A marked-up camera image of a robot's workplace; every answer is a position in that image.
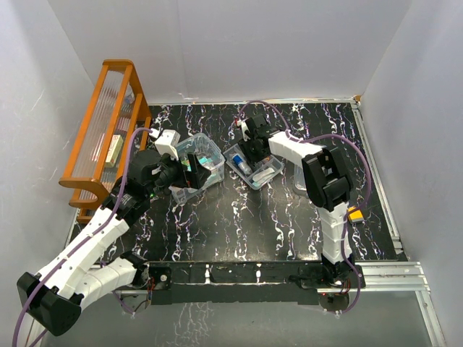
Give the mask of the cream box on rack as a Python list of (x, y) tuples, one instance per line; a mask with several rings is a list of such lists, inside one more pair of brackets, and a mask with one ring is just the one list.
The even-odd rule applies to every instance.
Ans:
[(105, 159), (105, 167), (106, 168), (113, 168), (116, 165), (117, 158), (119, 157), (120, 150), (123, 145), (123, 138), (119, 134), (115, 134), (112, 136), (111, 144), (109, 146), (106, 159)]

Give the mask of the teal bandage packet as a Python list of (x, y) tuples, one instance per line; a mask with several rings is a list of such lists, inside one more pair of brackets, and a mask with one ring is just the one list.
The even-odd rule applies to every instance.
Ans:
[(220, 155), (198, 155), (200, 165), (207, 168), (212, 174), (216, 174), (224, 164)]

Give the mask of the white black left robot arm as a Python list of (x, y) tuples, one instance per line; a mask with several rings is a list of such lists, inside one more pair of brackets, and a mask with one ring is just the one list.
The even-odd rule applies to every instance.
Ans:
[(211, 174), (212, 160), (205, 153), (188, 152), (180, 159), (155, 150), (136, 153), (82, 232), (47, 266), (17, 280), (20, 314), (29, 314), (60, 336), (76, 323), (86, 304), (120, 286), (145, 286), (150, 272), (140, 257), (130, 253), (94, 275), (88, 271), (150, 208), (155, 194), (169, 187), (200, 189)]

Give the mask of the orange wooden rack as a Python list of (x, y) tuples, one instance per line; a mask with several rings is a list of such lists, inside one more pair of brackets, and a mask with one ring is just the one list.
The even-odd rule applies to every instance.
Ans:
[[(59, 180), (61, 186), (73, 190), (69, 205), (79, 210), (78, 223), (90, 221), (122, 175), (134, 130), (150, 124), (151, 112), (134, 63), (105, 60)], [(122, 136), (123, 145), (116, 165), (106, 168), (106, 155), (115, 134)]]

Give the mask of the yellow white small block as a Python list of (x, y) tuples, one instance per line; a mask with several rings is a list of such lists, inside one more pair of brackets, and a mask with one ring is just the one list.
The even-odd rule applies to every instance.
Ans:
[(350, 208), (348, 213), (348, 220), (351, 224), (362, 223), (365, 219), (360, 210)]

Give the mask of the clear medicine kit box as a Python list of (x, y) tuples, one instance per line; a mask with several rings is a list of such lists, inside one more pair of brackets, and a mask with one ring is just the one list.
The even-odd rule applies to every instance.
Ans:
[(188, 137), (175, 148), (186, 174), (185, 187), (169, 187), (177, 204), (185, 205), (191, 198), (224, 180), (225, 157), (205, 134)]

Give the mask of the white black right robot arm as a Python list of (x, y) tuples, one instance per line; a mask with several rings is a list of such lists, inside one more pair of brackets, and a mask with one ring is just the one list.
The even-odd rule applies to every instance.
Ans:
[(339, 149), (296, 138), (263, 116), (239, 120), (237, 126), (242, 132), (239, 146), (251, 163), (275, 155), (302, 169), (308, 199), (317, 207), (321, 222), (323, 280), (340, 286), (354, 263), (346, 222), (352, 179)]

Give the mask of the clear box lid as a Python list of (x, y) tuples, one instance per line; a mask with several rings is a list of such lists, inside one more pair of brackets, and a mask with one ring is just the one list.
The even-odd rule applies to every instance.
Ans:
[(293, 191), (299, 196), (308, 197), (304, 172), (300, 166), (294, 167)]

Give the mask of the clear divided organizer tray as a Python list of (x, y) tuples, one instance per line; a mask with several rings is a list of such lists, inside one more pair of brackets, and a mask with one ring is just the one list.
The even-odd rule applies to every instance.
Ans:
[(274, 155), (257, 163), (251, 163), (238, 144), (223, 152), (226, 164), (238, 177), (253, 190), (260, 190), (277, 175), (281, 174), (284, 164)]

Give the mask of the white paper leaflet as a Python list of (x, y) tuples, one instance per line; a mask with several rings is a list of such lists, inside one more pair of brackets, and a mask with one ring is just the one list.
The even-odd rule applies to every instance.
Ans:
[(265, 170), (262, 170), (261, 172), (255, 174), (252, 178), (254, 183), (257, 183), (259, 181), (265, 181), (273, 176), (275, 173), (275, 169), (272, 167), (268, 167)]

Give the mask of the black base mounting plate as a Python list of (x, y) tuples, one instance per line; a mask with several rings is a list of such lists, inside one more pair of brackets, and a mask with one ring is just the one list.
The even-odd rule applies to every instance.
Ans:
[(334, 267), (321, 261), (152, 262), (148, 282), (124, 287), (123, 299), (145, 295), (145, 305), (183, 303), (296, 302), (349, 306), (349, 295), (365, 287), (361, 267)]

